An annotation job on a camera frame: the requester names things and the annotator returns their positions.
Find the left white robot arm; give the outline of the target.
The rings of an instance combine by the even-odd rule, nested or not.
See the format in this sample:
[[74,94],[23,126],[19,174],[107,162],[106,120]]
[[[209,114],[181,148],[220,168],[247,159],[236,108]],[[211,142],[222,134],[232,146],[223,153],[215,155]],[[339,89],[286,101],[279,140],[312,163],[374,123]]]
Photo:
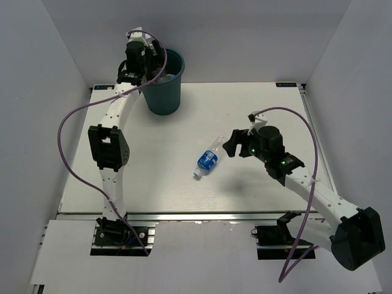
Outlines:
[[130,110],[139,98],[141,86],[162,75],[165,52],[156,40],[133,40],[126,45],[126,59],[119,65],[116,95],[103,119],[88,129],[92,158],[97,163],[105,192],[104,211],[97,223],[108,229],[108,237],[115,244],[129,239],[129,229],[122,224],[127,212],[123,199],[124,167],[130,149],[123,134]]

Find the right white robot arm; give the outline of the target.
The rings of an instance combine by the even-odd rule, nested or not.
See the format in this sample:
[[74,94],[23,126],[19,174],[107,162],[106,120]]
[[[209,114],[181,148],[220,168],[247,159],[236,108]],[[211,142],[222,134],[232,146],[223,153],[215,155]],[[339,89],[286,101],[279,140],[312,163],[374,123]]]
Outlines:
[[304,163],[285,151],[278,128],[236,129],[223,148],[234,157],[238,146],[240,157],[261,160],[272,179],[298,194],[325,219],[324,223],[307,221],[301,239],[330,251],[350,271],[385,250],[378,212],[371,207],[361,209],[313,180]]

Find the clear plastic bottle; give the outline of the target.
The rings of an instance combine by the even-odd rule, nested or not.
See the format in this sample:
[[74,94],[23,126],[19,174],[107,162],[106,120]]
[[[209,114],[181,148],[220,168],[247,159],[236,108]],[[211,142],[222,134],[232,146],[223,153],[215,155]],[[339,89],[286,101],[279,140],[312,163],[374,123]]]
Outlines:
[[166,81],[169,81],[172,79],[172,74],[167,73],[166,70],[163,70],[163,72],[159,75],[159,77],[155,80],[156,83],[164,83]]

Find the blue label crushed bottle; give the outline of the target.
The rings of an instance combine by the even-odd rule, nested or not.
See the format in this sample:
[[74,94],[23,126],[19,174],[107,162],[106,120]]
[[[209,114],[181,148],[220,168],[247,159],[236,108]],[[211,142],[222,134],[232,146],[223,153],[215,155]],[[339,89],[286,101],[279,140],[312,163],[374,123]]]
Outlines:
[[226,152],[223,144],[226,142],[224,136],[219,136],[213,144],[202,154],[198,159],[196,168],[194,170],[194,177],[201,178],[208,175],[212,169],[222,161]]

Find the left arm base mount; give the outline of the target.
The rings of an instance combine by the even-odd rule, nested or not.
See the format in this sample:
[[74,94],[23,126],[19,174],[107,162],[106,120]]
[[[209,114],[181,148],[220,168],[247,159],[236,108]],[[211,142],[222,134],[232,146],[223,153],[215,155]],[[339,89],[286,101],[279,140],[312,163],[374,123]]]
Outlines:
[[91,256],[147,257],[152,250],[152,227],[133,226],[132,231],[121,220],[96,219],[92,238]]

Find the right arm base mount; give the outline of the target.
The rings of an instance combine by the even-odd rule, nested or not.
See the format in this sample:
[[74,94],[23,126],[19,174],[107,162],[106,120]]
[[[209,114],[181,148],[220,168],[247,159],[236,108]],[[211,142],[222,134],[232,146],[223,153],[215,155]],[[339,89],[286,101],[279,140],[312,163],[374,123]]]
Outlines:
[[289,233],[287,224],[300,215],[289,211],[274,225],[258,225],[251,230],[251,235],[257,241],[259,260],[285,260],[288,257],[295,238]]

